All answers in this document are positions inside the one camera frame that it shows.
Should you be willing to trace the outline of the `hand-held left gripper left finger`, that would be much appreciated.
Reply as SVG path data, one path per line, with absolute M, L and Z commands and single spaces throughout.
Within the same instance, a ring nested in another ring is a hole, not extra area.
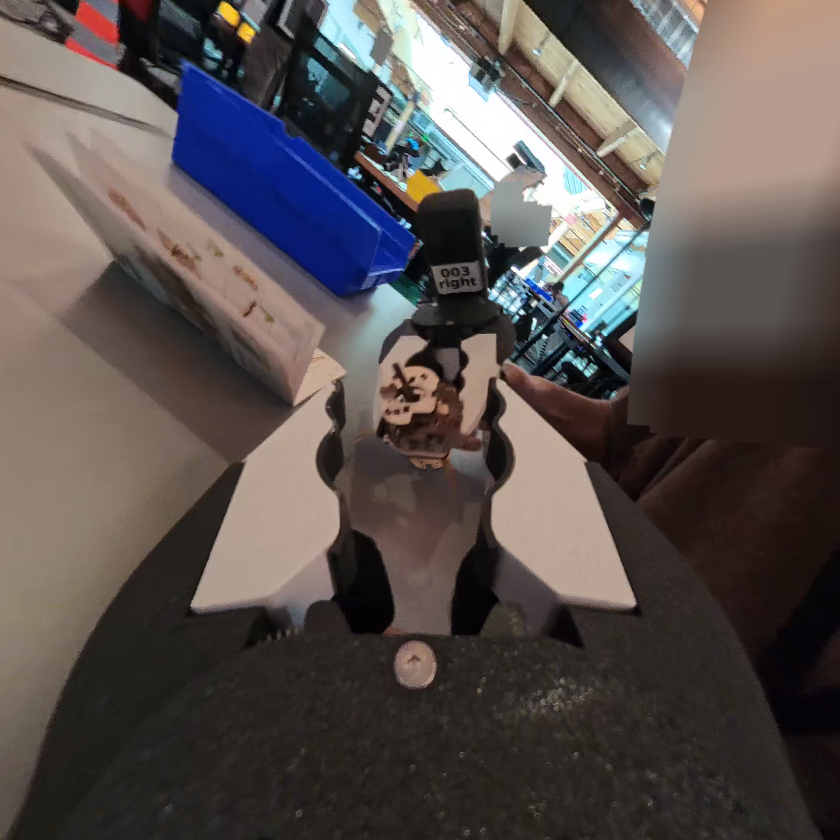
M 350 536 L 335 487 L 344 424 L 343 385 L 328 383 L 244 459 L 192 613 L 261 608 L 279 625 L 302 625 L 312 603 L 335 594 Z

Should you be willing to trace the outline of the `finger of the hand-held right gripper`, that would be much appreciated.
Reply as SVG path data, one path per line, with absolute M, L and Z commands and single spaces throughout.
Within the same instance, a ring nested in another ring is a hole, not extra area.
M 463 340 L 459 348 L 466 356 L 460 372 L 463 386 L 458 393 L 462 407 L 459 430 L 462 434 L 473 434 L 486 412 L 490 384 L 500 369 L 497 335 L 494 332 L 477 333 Z
M 434 391 L 434 351 L 416 331 L 393 331 L 377 367 L 377 397 L 426 397 Z

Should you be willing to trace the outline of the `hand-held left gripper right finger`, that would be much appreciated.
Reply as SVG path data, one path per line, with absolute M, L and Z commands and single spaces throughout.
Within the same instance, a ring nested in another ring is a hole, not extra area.
M 637 598 L 585 458 L 508 385 L 488 395 L 485 571 L 529 634 L 563 612 L 632 614 Z

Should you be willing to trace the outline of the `wooden model assembly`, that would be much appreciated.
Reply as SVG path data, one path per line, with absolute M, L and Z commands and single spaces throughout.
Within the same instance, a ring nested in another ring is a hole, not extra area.
M 375 434 L 416 469 L 442 469 L 453 451 L 482 449 L 480 433 L 462 430 L 465 408 L 456 386 L 421 364 L 394 363 L 380 388 Z

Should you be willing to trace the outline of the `person's right hand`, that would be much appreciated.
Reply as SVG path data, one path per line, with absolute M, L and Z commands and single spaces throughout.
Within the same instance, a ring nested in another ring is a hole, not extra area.
M 587 460 L 604 464 L 612 405 L 574 393 L 529 374 L 507 361 L 500 372 L 505 383 Z

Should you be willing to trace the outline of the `blue plastic bin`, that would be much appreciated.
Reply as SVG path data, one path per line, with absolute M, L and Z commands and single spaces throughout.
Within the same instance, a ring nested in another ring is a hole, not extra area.
M 277 117 L 187 62 L 172 161 L 339 297 L 404 273 L 407 228 Z

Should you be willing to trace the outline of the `black mesh chair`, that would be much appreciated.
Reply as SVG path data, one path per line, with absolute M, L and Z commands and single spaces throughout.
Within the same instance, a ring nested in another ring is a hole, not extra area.
M 364 70 L 309 21 L 292 48 L 275 114 L 342 172 L 375 135 L 393 100 L 392 90 Z

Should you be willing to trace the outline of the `instruction booklet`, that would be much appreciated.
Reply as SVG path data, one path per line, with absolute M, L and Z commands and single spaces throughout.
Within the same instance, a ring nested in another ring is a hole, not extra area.
M 323 325 L 246 254 L 110 140 L 67 138 L 74 171 L 28 152 L 129 277 L 291 406 L 341 383 Z

